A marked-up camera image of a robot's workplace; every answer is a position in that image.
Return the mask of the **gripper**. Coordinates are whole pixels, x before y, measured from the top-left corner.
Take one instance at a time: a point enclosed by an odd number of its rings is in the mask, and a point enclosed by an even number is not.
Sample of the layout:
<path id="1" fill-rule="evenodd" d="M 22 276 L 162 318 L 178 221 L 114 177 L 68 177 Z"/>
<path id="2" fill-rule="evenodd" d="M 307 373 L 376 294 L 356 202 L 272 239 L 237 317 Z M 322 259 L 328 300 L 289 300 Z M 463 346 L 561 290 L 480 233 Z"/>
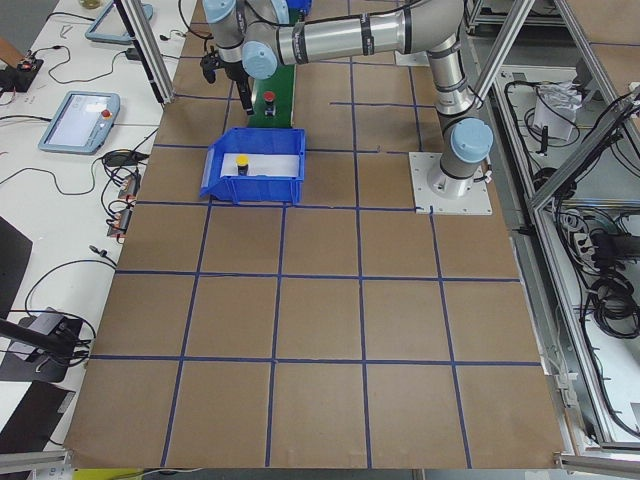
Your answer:
<path id="1" fill-rule="evenodd" d="M 244 71 L 241 61 L 227 64 L 227 77 L 237 84 L 238 95 L 242 108 L 244 112 L 250 116 L 254 113 L 252 90 L 249 84 L 249 77 Z"/>

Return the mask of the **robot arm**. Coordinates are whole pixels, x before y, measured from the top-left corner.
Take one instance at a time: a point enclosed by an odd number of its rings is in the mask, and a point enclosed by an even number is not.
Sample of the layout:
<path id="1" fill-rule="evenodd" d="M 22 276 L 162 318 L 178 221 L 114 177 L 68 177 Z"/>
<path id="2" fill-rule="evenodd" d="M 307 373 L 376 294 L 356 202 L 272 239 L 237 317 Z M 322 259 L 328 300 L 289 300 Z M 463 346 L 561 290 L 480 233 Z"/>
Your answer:
<path id="1" fill-rule="evenodd" d="M 201 66 L 207 80 L 222 68 L 247 114 L 253 114 L 251 79 L 266 80 L 285 65 L 302 65 L 379 52 L 426 53 L 436 89 L 436 110 L 446 147 L 427 174 L 445 199 L 466 196 L 493 143 L 492 130 L 473 117 L 476 103 L 462 67 L 460 1 L 409 1 L 382 12 L 292 22 L 284 1 L 205 1 L 215 48 Z"/>

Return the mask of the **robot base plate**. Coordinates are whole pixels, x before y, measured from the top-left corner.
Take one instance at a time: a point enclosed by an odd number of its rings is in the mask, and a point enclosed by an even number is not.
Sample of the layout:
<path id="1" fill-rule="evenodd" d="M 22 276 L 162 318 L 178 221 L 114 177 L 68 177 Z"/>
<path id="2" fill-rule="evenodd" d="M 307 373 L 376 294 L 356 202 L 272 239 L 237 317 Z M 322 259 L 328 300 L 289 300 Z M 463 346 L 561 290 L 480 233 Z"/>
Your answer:
<path id="1" fill-rule="evenodd" d="M 447 177 L 441 170 L 441 154 L 410 152 L 409 163 L 415 210 L 418 214 L 488 216 L 493 213 L 488 187 L 480 166 L 463 180 Z"/>
<path id="2" fill-rule="evenodd" d="M 395 52 L 395 64 L 407 67 L 429 67 L 429 59 L 426 51 L 416 53 L 402 54 Z"/>

